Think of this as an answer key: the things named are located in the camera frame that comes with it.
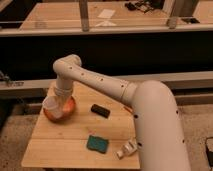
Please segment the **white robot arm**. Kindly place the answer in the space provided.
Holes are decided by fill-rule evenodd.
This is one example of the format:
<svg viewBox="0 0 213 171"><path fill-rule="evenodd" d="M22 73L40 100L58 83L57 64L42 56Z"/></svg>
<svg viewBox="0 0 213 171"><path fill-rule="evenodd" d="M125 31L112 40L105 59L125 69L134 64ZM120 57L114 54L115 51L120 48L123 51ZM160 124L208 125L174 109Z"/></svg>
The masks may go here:
<svg viewBox="0 0 213 171"><path fill-rule="evenodd" d="M191 171L177 103L164 83L133 83L89 71L77 55L56 60L53 70L58 96L71 93L78 81L133 110L140 171Z"/></svg>

